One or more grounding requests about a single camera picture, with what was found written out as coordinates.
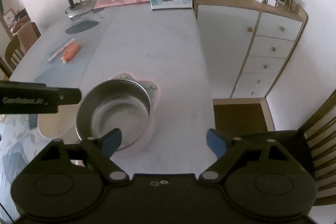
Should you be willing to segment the orange tube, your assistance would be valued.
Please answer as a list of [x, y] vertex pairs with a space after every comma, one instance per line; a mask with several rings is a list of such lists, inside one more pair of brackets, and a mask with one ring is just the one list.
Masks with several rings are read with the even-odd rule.
[[77, 42], [71, 43], [65, 50], [61, 57], [63, 63], [71, 61], [76, 53], [80, 50], [80, 44]]

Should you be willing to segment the patterned table runner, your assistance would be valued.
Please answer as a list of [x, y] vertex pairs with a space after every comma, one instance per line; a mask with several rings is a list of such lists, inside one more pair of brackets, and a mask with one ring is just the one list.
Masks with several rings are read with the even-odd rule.
[[[27, 51], [11, 81], [79, 88], [101, 40], [120, 11], [103, 8], [54, 23]], [[11, 184], [24, 167], [49, 143], [37, 128], [35, 114], [5, 114], [1, 119], [1, 219], [18, 217]]]

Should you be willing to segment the pink white pen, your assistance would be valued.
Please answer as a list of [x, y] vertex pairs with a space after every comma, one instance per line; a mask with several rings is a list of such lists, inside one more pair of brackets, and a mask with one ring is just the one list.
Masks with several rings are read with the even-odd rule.
[[71, 39], [70, 41], [66, 42], [64, 46], [62, 46], [57, 52], [55, 52], [47, 61], [47, 63], [50, 63], [52, 60], [54, 60], [60, 53], [62, 53], [71, 43], [75, 42], [74, 39]]

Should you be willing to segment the pink steel-lined handled bowl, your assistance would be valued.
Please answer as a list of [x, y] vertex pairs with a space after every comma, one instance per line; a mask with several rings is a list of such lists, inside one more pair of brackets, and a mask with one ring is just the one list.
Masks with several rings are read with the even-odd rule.
[[122, 73], [91, 89], [79, 104], [75, 128], [80, 140], [101, 138], [114, 128], [121, 130], [125, 150], [148, 131], [159, 95], [151, 81], [136, 81]]

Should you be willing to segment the white drawer cabinet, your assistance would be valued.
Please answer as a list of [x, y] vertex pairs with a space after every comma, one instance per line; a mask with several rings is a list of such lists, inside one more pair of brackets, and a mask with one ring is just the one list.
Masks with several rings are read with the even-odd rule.
[[261, 102], [285, 68], [308, 20], [254, 0], [195, 0], [211, 96], [216, 104]]

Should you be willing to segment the wooden chair with pink cloth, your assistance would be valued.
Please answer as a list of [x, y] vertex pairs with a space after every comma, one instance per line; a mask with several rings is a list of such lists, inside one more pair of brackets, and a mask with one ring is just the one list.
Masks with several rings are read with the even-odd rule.
[[5, 50], [5, 60], [13, 72], [28, 50], [41, 36], [35, 22], [28, 22], [13, 36]]

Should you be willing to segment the wooden slatted chair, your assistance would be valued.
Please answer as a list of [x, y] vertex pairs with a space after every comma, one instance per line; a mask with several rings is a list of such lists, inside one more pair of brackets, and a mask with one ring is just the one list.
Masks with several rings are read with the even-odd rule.
[[335, 92], [297, 130], [260, 134], [275, 139], [303, 165], [315, 180], [314, 206], [335, 204]]

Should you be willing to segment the cream ceramic bowl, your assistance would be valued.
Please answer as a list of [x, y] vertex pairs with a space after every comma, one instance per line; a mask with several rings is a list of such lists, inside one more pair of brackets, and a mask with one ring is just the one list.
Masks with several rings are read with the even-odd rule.
[[55, 114], [39, 114], [38, 130], [45, 138], [60, 138], [75, 132], [79, 105], [61, 105]]

